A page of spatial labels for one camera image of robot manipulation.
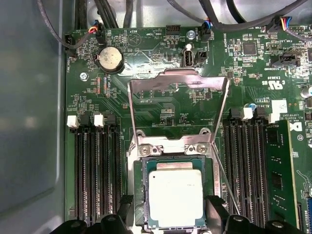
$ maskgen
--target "black cable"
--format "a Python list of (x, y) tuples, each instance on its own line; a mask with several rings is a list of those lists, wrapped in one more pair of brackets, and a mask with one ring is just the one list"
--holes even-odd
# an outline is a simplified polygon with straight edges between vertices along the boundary
[(244, 29), (248, 29), (248, 28), (256, 27), (256, 26), (264, 26), (270, 23), (274, 17), (283, 16), (307, 1), (308, 0), (297, 0), (293, 2), (292, 4), (284, 7), (283, 9), (273, 14), (270, 14), (268, 16), (265, 16), (265, 17), (262, 17), (260, 19), (256, 19), (250, 22), (239, 23), (239, 24), (223, 24), (223, 23), (220, 23), (218, 18), (216, 17), (215, 11), (211, 5), (210, 0), (199, 0), (202, 8), (204, 9), (206, 15), (209, 17), (209, 20), (213, 24), (214, 28), (216, 28), (217, 30), (220, 30), (221, 32), (233, 32), (233, 31), (240, 31), (240, 30), (244, 30)]
[(241, 16), (241, 14), (238, 12), (238, 9), (235, 6), (234, 0), (226, 0), (226, 4), (228, 6), (228, 9), (233, 16), (234, 20), (236, 20), (237, 23), (245, 23), (245, 19)]
[(86, 33), (81, 39), (80, 41), (77, 42), (76, 45), (70, 45), (66, 42), (64, 42), (62, 40), (62, 38), (60, 38), (58, 36), (58, 34), (56, 33), (56, 31), (54, 30), (53, 26), (51, 25), (51, 22), (47, 16), (47, 13), (45, 12), (45, 9), (43, 7), (43, 4), (42, 4), (42, 0), (37, 0), (37, 4), (38, 4), (38, 7), (39, 7), (39, 10), (40, 10), (40, 13), (41, 13), (41, 16), (43, 18), (43, 21), (45, 23), (45, 25), (48, 27), (50, 33), (52, 34), (52, 36), (59, 42), (61, 43), (63, 46), (69, 48), (69, 49), (72, 49), (72, 50), (76, 50), (77, 48), (81, 47), (85, 42), (86, 40), (91, 36), (91, 33)]
[(302, 41), (312, 41), (312, 38), (306, 38), (306, 37), (303, 37), (301, 35), (298, 35), (297, 33), (293, 32), (292, 30), (290, 30), (289, 28), (286, 29), (285, 31), (286, 33), (288, 33), (289, 35), (299, 39), (299, 40), (302, 40)]
[(104, 9), (107, 13), (108, 18), (110, 19), (112, 27), (118, 28), (118, 24), (117, 24), (117, 21), (115, 19), (115, 16), (114, 16), (114, 13), (112, 11), (110, 4), (108, 3), (107, 0), (102, 0), (102, 3), (103, 3), (103, 6), (104, 6)]
[(104, 9), (104, 6), (103, 6), (101, 0), (94, 0), (94, 2), (97, 6), (98, 13), (102, 18), (104, 27), (105, 28), (112, 28), (112, 26), (110, 25), (110, 20), (108, 18), (108, 15)]
[(123, 27), (130, 28), (133, 13), (133, 0), (126, 0), (126, 14), (123, 20)]
[(196, 22), (199, 23), (203, 23), (203, 19), (198, 18), (196, 16), (194, 16), (193, 14), (191, 14), (190, 12), (188, 12), (187, 10), (185, 10), (182, 6), (180, 6), (176, 0), (167, 0), (167, 2), (177, 11), (181, 12), (182, 14), (184, 14), (185, 16), (187, 16), (188, 18), (195, 20)]
[(79, 22), (80, 22), (80, 29), (88, 28), (87, 0), (79, 0)]

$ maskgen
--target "microchip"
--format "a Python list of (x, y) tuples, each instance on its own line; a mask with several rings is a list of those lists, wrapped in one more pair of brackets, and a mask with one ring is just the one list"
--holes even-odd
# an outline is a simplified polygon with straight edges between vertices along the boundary
[(307, 105), (307, 108), (312, 108), (312, 98), (308, 98), (306, 100), (306, 105)]
[(306, 121), (312, 121), (312, 113), (311, 112), (304, 113), (304, 117), (305, 117)]
[(267, 138), (269, 144), (278, 144), (278, 131), (276, 129), (268, 129)]
[(256, 55), (257, 49), (255, 42), (243, 42), (244, 55)]
[(211, 99), (211, 98), (212, 98), (211, 92), (206, 92), (206, 93), (205, 93), (205, 98), (206, 98), (206, 99)]
[(308, 61), (312, 62), (312, 49), (308, 50)]
[(83, 115), (80, 116), (80, 124), (82, 126), (90, 126), (91, 125), (89, 113), (85, 112)]
[(283, 190), (283, 181), (280, 174), (272, 172), (272, 185), (279, 190)]
[(172, 126), (172, 118), (167, 118), (167, 125)]

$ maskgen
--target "white label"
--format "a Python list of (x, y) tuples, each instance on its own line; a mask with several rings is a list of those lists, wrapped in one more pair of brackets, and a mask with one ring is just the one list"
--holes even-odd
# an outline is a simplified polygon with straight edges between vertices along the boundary
[(302, 132), (302, 123), (301, 122), (295, 122), (295, 123), (289, 123), (291, 131), (294, 130), (296, 132)]
[(273, 113), (287, 113), (287, 101), (286, 100), (272, 100), (272, 112)]

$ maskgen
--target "sticker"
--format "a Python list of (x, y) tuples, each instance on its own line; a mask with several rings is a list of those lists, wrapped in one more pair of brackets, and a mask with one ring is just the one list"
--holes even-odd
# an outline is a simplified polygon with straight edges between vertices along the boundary
[(286, 100), (272, 100), (272, 112), (273, 113), (287, 113), (287, 101)]

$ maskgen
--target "screw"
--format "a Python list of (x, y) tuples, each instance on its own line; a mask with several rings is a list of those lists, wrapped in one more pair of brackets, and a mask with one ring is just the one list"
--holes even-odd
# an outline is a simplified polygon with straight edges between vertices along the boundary
[(196, 37), (196, 33), (193, 30), (190, 30), (187, 32), (186, 37), (190, 40), (193, 40)]
[(88, 73), (86, 73), (86, 72), (81, 72), (81, 73), (80, 73), (80, 79), (81, 79), (82, 81), (87, 81), (88, 78), (89, 78)]
[(279, 222), (273, 222), (272, 225), (277, 227), (277, 228), (282, 228), (284, 226), (283, 224), (281, 224)]
[(70, 227), (71, 228), (76, 228), (76, 227), (79, 227), (79, 226), (80, 226), (80, 223), (79, 222), (75, 222)]
[(151, 153), (151, 148), (148, 145), (143, 145), (140, 148), (140, 154), (142, 156), (147, 156)]
[(234, 216), (233, 219), (234, 219), (235, 221), (237, 221), (237, 222), (241, 222), (241, 221), (244, 220), (243, 217), (241, 217), (241, 216)]
[(199, 145), (197, 145), (196, 150), (197, 150), (197, 152), (204, 154), (207, 152), (207, 147), (204, 144), (199, 144)]

